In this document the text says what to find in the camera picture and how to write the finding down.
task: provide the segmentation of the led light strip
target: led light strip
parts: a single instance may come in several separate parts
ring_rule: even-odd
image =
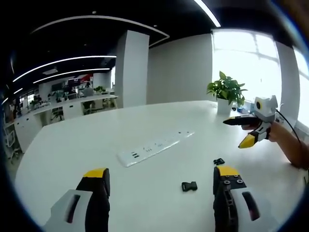
[[[217,18],[214,16],[214,14],[211,12],[211,10],[208,8],[208,6],[205,5],[205,3],[202,0],[194,0],[200,8],[208,15],[208,17],[211,19],[211,21],[214,23],[216,27],[221,27],[219,21]]]
[[[47,65],[56,64],[56,63],[60,63],[60,62],[67,61],[67,60],[84,59],[84,58],[116,58],[116,57],[117,56],[86,56],[86,57],[73,57],[73,58],[68,58],[68,59],[61,59],[61,60],[57,60],[57,61],[54,61],[54,62],[51,62],[51,63],[48,63],[48,64],[41,65],[37,68],[31,69],[28,72],[25,72],[24,74],[21,74],[19,77],[14,79],[13,82],[17,81],[19,78],[23,77],[24,75],[27,75],[28,73],[33,72],[34,70],[40,69],[40,68],[45,67]]]
[[[4,99],[4,101],[1,103],[3,105],[9,98]]]
[[[23,88],[20,88],[18,91],[15,91],[14,94],[18,93],[19,91],[21,91]]]
[[[110,69],[109,68],[105,68],[105,69],[84,69],[84,70],[77,70],[77,71],[72,71],[72,72],[64,72],[64,73],[61,73],[61,74],[57,74],[57,75],[53,75],[53,76],[49,76],[49,77],[43,78],[43,79],[35,81],[33,83],[35,84],[35,83],[38,83],[40,81],[43,81],[43,80],[46,80],[46,79],[49,79],[49,78],[53,78],[55,76],[61,76],[61,75],[69,74],[69,73],[78,73],[78,72],[86,72],[86,71],[97,71],[97,70],[110,70]]]
[[[156,28],[150,27],[148,25],[145,25],[145,24],[142,24],[142,23],[139,23],[139,22],[135,22],[135,21],[132,21],[132,20],[129,20],[129,19],[125,19],[125,18],[118,18],[118,17],[104,16],[104,15],[82,15],[82,16],[73,16],[73,17],[63,18],[63,19],[59,19],[59,20],[47,23],[47,24],[45,24],[43,26],[40,26],[40,27],[36,28],[31,33],[34,33],[34,32],[36,32],[36,31],[38,31],[38,30],[40,30],[42,28],[48,27],[48,26],[53,25],[55,23],[60,23],[60,22],[64,22],[64,21],[74,20],[74,19],[83,19],[83,18],[96,18],[96,19],[109,19],[109,20],[122,21],[122,22],[126,22],[126,23],[135,24],[135,25],[141,26],[143,28],[147,28],[149,30],[153,30],[153,31],[155,31],[155,32],[165,36],[165,38],[152,43],[151,45],[149,45],[149,47],[152,47],[153,45],[155,45],[155,44],[157,44],[159,42],[162,42],[162,41],[164,41],[164,40],[169,38],[169,35],[167,35],[166,33],[162,32],[162,31],[160,31],[160,30],[158,30]]]

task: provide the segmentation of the white cabinet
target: white cabinet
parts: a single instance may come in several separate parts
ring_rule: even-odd
[[[83,109],[80,102],[65,104],[62,106],[64,120],[83,116]]]
[[[25,153],[30,143],[42,129],[42,124],[39,118],[30,114],[16,119],[14,126],[20,148]]]

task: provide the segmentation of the floor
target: floor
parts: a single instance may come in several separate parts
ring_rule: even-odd
[[[13,157],[12,162],[9,159],[7,159],[7,161],[6,161],[7,171],[8,171],[9,176],[10,176],[10,178],[13,182],[15,181],[17,169],[18,169],[18,166],[20,164],[20,161],[23,158],[23,155],[24,154],[20,154],[19,157]]]

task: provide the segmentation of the white table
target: white table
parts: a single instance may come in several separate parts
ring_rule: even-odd
[[[75,189],[84,173],[108,167],[111,232],[214,231],[213,160],[223,158],[247,186],[270,200],[273,215],[283,222],[302,194],[304,171],[293,168],[270,141],[239,149],[247,132],[223,124],[225,118],[216,115],[216,103],[191,101],[118,109],[44,127],[21,161],[17,193],[44,225],[52,205]],[[116,157],[184,128],[195,134],[141,163],[125,168]],[[183,181],[196,181],[198,190],[182,192]]]

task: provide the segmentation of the potted plant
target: potted plant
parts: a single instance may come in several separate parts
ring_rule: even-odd
[[[233,80],[230,76],[226,76],[219,71],[220,79],[207,85],[207,94],[212,94],[218,101],[218,113],[229,114],[232,108],[232,102],[236,102],[238,106],[242,106],[245,97],[242,92],[247,89],[241,89],[245,84],[238,84],[237,80]]]
[[[93,89],[95,92],[98,92],[98,93],[104,93],[106,91],[106,89],[102,86],[98,86],[96,88]]]

